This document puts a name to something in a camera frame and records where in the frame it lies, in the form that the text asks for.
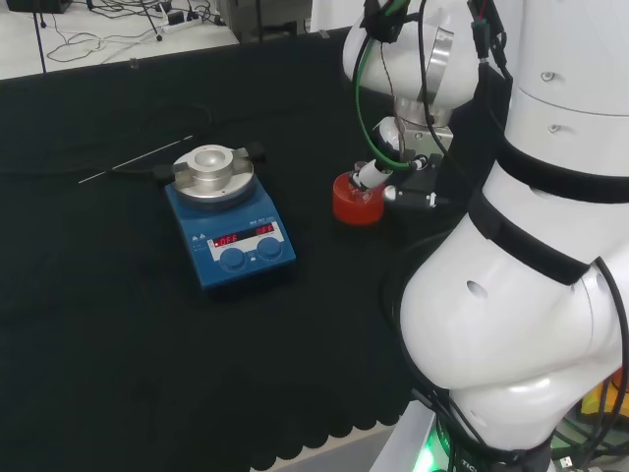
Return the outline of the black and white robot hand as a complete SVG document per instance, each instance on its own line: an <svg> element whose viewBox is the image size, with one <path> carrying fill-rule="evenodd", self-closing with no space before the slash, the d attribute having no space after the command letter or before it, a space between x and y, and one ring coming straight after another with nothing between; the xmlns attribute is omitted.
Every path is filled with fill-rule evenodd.
<svg viewBox="0 0 629 472"><path fill-rule="evenodd" d="M383 118L370 133L373 157L355 164L350 184L364 198L381 194L386 204L430 210L447 203L436 192L436 181L453 135L449 128L434 134L423 125L392 116Z"/></svg>

